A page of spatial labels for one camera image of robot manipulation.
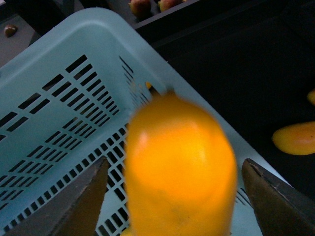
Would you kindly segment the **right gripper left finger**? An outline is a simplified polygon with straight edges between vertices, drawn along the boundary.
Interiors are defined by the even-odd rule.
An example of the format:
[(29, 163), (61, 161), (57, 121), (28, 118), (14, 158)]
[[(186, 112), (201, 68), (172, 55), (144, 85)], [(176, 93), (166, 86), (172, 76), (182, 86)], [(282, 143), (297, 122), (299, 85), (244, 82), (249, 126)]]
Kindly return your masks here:
[(8, 236), (92, 236), (106, 192), (102, 157), (51, 201), (6, 233)]

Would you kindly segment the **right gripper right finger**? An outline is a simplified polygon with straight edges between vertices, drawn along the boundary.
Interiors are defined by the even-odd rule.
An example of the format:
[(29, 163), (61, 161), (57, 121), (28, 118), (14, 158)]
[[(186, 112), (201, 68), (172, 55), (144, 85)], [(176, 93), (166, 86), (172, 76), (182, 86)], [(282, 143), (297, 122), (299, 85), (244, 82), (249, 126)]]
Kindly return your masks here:
[(242, 178), (264, 236), (313, 236), (315, 203), (252, 159), (245, 159)]

